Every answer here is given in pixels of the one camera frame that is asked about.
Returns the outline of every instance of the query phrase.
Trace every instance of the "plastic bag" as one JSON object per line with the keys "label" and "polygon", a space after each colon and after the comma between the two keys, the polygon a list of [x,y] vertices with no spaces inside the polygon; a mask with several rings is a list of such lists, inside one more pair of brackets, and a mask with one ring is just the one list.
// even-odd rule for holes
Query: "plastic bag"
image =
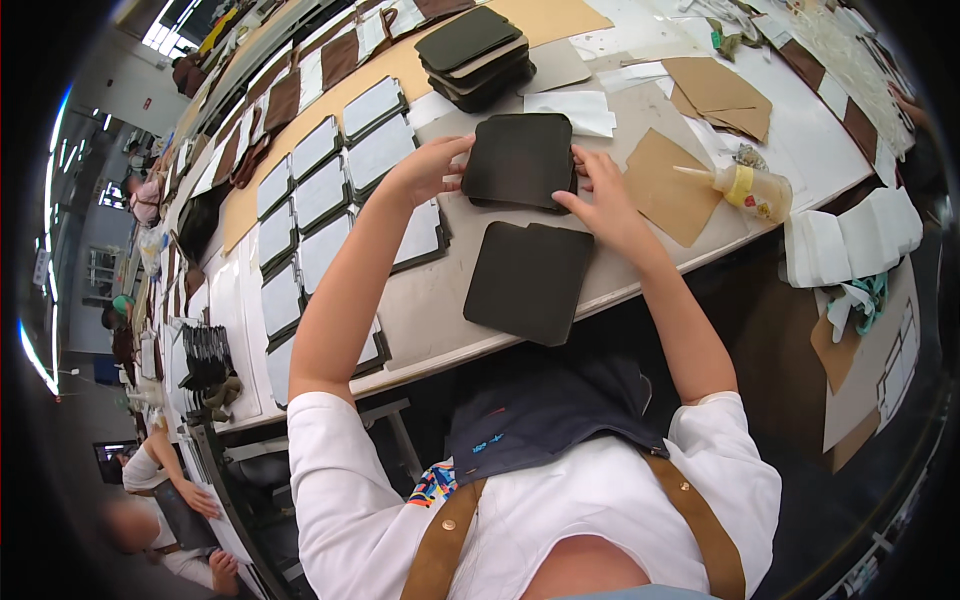
{"label": "plastic bag", "polygon": [[160,253],[167,247],[167,234],[162,228],[142,229],[137,239],[140,247],[140,263],[147,276],[160,272]]}

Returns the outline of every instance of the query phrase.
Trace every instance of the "yellow tape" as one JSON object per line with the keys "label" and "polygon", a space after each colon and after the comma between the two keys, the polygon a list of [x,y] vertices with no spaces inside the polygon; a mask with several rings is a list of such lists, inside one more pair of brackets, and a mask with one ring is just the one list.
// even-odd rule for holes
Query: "yellow tape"
{"label": "yellow tape", "polygon": [[736,173],[733,175],[733,187],[724,194],[727,202],[734,206],[742,206],[743,201],[750,195],[750,188],[754,185],[754,170],[745,167],[742,164],[736,165]]}

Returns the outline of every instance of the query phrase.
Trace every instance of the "white t-shirt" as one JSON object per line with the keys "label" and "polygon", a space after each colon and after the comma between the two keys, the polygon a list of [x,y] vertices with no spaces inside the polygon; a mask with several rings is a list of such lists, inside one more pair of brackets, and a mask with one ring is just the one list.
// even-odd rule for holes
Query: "white t-shirt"
{"label": "white t-shirt", "polygon": [[[147,449],[143,446],[140,446],[123,467],[123,487],[127,492],[152,490],[167,479],[169,477],[166,471],[150,458],[150,454],[147,454]],[[162,548],[176,543],[174,532],[170,529],[167,517],[160,510],[156,500],[137,495],[134,498],[137,501],[149,502],[156,512],[156,520],[160,523],[160,535],[150,544],[150,547]],[[213,570],[204,557],[202,548],[171,552],[163,557],[163,565],[173,571],[174,575],[213,589]]]}
{"label": "white t-shirt", "polygon": [[[398,598],[424,530],[455,489],[452,462],[428,470],[404,502],[356,411],[340,398],[298,396],[287,427],[310,585],[322,600]],[[682,406],[666,447],[736,545],[749,597],[773,561],[780,476],[760,460],[740,396]],[[515,600],[554,544],[577,535],[617,545],[652,583],[709,592],[697,542],[646,461],[605,437],[487,480],[448,597]]]}

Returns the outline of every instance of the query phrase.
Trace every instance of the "glue bottle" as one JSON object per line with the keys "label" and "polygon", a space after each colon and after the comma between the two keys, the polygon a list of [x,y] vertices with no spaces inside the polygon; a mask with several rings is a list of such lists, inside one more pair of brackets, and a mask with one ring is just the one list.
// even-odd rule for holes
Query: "glue bottle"
{"label": "glue bottle", "polygon": [[727,202],[754,216],[773,223],[783,223],[790,213],[793,189],[783,175],[758,171],[742,164],[717,169],[712,173],[687,167],[675,166],[674,169],[709,183],[713,189],[723,192]]}

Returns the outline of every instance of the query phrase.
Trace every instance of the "pink shirt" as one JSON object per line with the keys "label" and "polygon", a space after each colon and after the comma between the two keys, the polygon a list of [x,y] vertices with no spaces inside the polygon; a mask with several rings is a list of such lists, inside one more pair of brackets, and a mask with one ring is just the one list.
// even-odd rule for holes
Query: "pink shirt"
{"label": "pink shirt", "polygon": [[147,181],[140,191],[130,199],[130,208],[133,217],[140,225],[149,225],[160,211],[160,183],[157,180]]}

